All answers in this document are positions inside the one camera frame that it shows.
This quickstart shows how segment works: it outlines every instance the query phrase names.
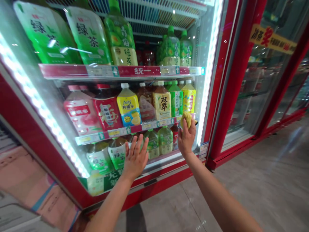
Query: floor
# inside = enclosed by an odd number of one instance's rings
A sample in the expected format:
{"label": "floor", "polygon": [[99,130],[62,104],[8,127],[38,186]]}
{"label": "floor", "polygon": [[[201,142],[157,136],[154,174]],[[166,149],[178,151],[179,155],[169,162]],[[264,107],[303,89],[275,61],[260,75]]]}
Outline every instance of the floor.
{"label": "floor", "polygon": [[[309,117],[215,171],[264,231],[308,231]],[[194,177],[122,212],[115,231],[222,231]]]}

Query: bottle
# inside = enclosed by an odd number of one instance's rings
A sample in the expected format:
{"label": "bottle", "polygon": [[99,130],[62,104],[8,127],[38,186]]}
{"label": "bottle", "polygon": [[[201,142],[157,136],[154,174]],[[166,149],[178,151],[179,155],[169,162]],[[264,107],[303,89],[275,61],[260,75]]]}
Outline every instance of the bottle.
{"label": "bottle", "polygon": [[108,153],[116,170],[123,168],[126,158],[126,140],[121,137],[112,138],[108,143]]}
{"label": "bottle", "polygon": [[88,86],[86,86],[86,85],[80,85],[80,90],[81,90],[81,92],[83,92],[84,94],[87,94],[88,96],[90,96],[90,97],[92,97],[92,98],[95,97],[95,94],[92,93],[92,92],[90,92],[90,91],[88,90]]}
{"label": "bottle", "polygon": [[117,103],[124,127],[141,124],[141,114],[135,93],[129,90],[128,83],[121,83],[122,91],[117,97]]}
{"label": "bottle", "polygon": [[178,123],[175,123],[171,127],[171,131],[173,132],[173,150],[178,149]]}
{"label": "bottle", "polygon": [[160,154],[165,155],[173,151],[173,132],[167,126],[158,131]]}
{"label": "bottle", "polygon": [[147,137],[149,138],[147,146],[148,157],[149,159],[156,158],[160,155],[158,134],[153,129],[149,129],[144,135],[145,139]]}
{"label": "bottle", "polygon": [[187,37],[187,31],[182,31],[180,39],[180,66],[191,66],[192,47],[193,44]]}
{"label": "bottle", "polygon": [[86,157],[92,169],[99,170],[102,175],[115,170],[108,155],[108,143],[104,141],[90,144]]}
{"label": "bottle", "polygon": [[183,91],[183,111],[194,113],[196,90],[191,85],[191,80],[186,80],[186,85],[182,88]]}
{"label": "bottle", "polygon": [[167,37],[163,44],[163,66],[180,64],[180,41],[174,35],[174,27],[168,27]]}
{"label": "bottle", "polygon": [[104,25],[89,7],[88,0],[76,0],[65,9],[83,63],[111,65],[113,62]]}
{"label": "bottle", "polygon": [[81,92],[78,85],[69,85],[72,93],[64,101],[64,108],[79,136],[102,131],[92,98]]}
{"label": "bottle", "polygon": [[137,92],[138,104],[142,116],[142,122],[155,119],[155,108],[152,99],[152,93],[147,90],[145,83],[139,84],[140,88]]}
{"label": "bottle", "polygon": [[16,1],[13,7],[42,63],[83,64],[69,27],[45,1]]}
{"label": "bottle", "polygon": [[153,93],[155,118],[157,120],[170,118],[172,116],[171,94],[163,84],[163,81],[159,81]]}
{"label": "bottle", "polygon": [[93,104],[103,131],[123,127],[116,95],[107,84],[97,84],[97,88],[99,93],[94,97]]}
{"label": "bottle", "polygon": [[177,86],[177,81],[172,81],[171,87],[168,89],[171,93],[172,117],[183,114],[183,92]]}
{"label": "bottle", "polygon": [[114,65],[137,66],[131,25],[120,13],[118,0],[108,0],[110,12],[104,19]]}

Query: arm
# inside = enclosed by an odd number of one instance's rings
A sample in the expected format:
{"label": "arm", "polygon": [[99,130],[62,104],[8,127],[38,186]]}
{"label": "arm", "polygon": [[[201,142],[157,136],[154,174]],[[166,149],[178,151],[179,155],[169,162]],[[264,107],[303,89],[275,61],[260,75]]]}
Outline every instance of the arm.
{"label": "arm", "polygon": [[183,132],[178,132],[178,147],[221,229],[226,231],[262,231],[253,217],[230,195],[222,184],[192,152],[195,124],[188,130],[184,119]]}
{"label": "arm", "polygon": [[114,231],[116,222],[135,178],[144,170],[148,161],[148,138],[140,151],[143,135],[134,136],[131,148],[126,142],[125,166],[121,177],[113,187],[98,212],[95,214],[85,232]]}

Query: led light strip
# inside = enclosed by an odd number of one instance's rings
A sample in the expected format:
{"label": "led light strip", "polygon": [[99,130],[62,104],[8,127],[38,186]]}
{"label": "led light strip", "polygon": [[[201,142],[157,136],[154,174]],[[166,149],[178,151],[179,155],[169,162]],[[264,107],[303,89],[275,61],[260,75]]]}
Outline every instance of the led light strip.
{"label": "led light strip", "polygon": [[21,84],[24,93],[26,93],[29,96],[32,104],[37,108],[41,117],[44,118],[45,123],[48,125],[52,133],[55,135],[57,141],[61,144],[62,148],[69,156],[69,158],[77,168],[78,172],[81,174],[82,177],[88,178],[89,177],[88,171],[80,161],[78,155],[76,154],[70,142],[67,140],[66,136],[62,132],[60,126],[58,125],[56,120],[52,117],[51,112],[49,111],[44,101],[42,100],[41,96],[33,86],[26,72],[19,64],[18,60],[16,59],[15,55],[9,48],[8,44],[6,43],[1,33],[0,33],[0,53],[2,54],[4,62],[7,65],[7,67],[11,69],[14,79]]}
{"label": "led light strip", "polygon": [[[205,114],[206,114],[207,103],[208,103],[208,95],[209,95],[209,88],[210,88],[210,82],[211,82],[211,76],[212,76],[212,69],[213,69],[213,63],[215,59],[216,45],[217,45],[218,33],[219,33],[219,27],[220,27],[220,21],[221,21],[222,6],[223,6],[223,0],[217,0],[215,3],[214,19],[213,19],[213,24],[212,24],[212,29],[211,29],[211,38],[210,38],[210,45],[209,45],[209,51],[208,51],[207,67],[205,70],[204,94],[203,94],[202,102],[206,102],[206,107],[201,108],[200,121],[199,121],[201,125],[204,125],[204,122],[205,122]],[[197,145],[198,146],[201,145],[202,133],[203,133],[203,130],[198,130],[197,132]]]}

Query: human hand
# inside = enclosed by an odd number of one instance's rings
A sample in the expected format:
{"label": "human hand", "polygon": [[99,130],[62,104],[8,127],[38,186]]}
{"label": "human hand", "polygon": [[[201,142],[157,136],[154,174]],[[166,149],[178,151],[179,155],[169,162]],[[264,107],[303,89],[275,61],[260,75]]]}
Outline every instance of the human hand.
{"label": "human hand", "polygon": [[124,178],[128,178],[131,182],[133,182],[135,178],[142,174],[142,171],[144,170],[148,161],[147,146],[149,138],[147,137],[145,139],[143,148],[141,150],[142,139],[142,134],[139,135],[138,141],[137,136],[134,136],[131,143],[131,148],[129,148],[129,144],[126,142],[126,159],[122,176]]}
{"label": "human hand", "polygon": [[178,129],[178,148],[184,158],[192,153],[192,146],[196,134],[194,118],[191,120],[191,127],[188,130],[186,119],[183,119],[183,131]]}

